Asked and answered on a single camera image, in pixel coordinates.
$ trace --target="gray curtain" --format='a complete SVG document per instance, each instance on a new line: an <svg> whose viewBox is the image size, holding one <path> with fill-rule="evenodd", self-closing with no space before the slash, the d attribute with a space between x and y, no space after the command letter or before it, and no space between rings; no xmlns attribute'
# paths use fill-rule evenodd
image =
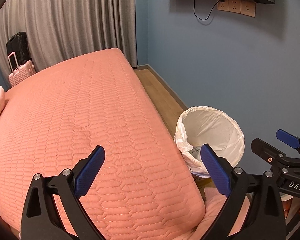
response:
<svg viewBox="0 0 300 240"><path fill-rule="evenodd" d="M0 10L0 68L7 79L6 43L21 31L37 71L109 48L121 49L135 67L135 28L135 0L7 0Z"/></svg>

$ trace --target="baseboard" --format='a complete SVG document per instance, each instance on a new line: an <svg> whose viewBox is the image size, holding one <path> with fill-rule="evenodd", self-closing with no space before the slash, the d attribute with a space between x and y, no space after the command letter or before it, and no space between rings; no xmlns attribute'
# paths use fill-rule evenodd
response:
<svg viewBox="0 0 300 240"><path fill-rule="evenodd" d="M173 97L174 100L181 106L183 111L189 109L189 107L182 101L182 99L177 95L177 93L168 85L167 82L149 65L140 65L137 66L138 70L149 69L150 72L156 77L157 80L164 86L164 88L169 92L169 94Z"/></svg>

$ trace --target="suitcase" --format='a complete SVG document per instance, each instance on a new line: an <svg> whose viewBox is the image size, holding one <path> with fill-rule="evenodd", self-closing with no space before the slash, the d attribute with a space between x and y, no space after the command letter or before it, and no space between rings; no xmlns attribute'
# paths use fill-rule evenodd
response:
<svg viewBox="0 0 300 240"><path fill-rule="evenodd" d="M10 60L10 57L12 57L12 56L14 56L14 60L15 60L16 66L17 66L17 68L15 70L12 68L12 64L11 64L11 60ZM10 69L12 71L12 73L9 75L9 81L10 81L10 84L12 87L14 87L15 85L18 85L20 82L22 82L26 78L35 74L34 66L32 65L31 60L28 60L25 64L19 66L15 52L12 52L8 56L8 60L9 60Z"/></svg>
<svg viewBox="0 0 300 240"><path fill-rule="evenodd" d="M28 38L25 32L19 32L12 36L7 42L7 55L12 52L16 53L19 66L25 64L28 60L32 60L29 55ZM15 70L17 65L15 61L12 62L12 69Z"/></svg>

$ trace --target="blue gripper pad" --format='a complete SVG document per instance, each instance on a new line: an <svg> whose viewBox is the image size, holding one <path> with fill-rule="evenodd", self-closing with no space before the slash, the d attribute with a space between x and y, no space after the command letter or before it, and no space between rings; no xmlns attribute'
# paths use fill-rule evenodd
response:
<svg viewBox="0 0 300 240"><path fill-rule="evenodd" d="M103 147L97 147L94 149L94 152L91 153L89 158L90 159L75 179L74 195L77 199L88 193L94 179L105 161L105 150Z"/></svg>
<svg viewBox="0 0 300 240"><path fill-rule="evenodd" d="M295 136L287 133L284 130L278 130L276 133L277 139L289 145L293 149L297 149L300 147L299 139Z"/></svg>
<svg viewBox="0 0 300 240"><path fill-rule="evenodd" d="M207 168L219 193L229 197L231 194L230 178L218 162L216 153L211 149L209 144L205 144L201 147L200 154L201 160Z"/></svg>

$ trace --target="bed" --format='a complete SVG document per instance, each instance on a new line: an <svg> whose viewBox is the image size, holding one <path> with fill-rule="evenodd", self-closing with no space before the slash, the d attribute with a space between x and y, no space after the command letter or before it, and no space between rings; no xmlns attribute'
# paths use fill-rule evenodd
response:
<svg viewBox="0 0 300 240"><path fill-rule="evenodd" d="M57 175L101 145L106 160L80 201L107 239L202 236L195 230L206 213L200 192L120 50L49 67L10 89L5 99L0 216L10 226L20 230L34 174ZM56 202L67 231L74 233Z"/></svg>

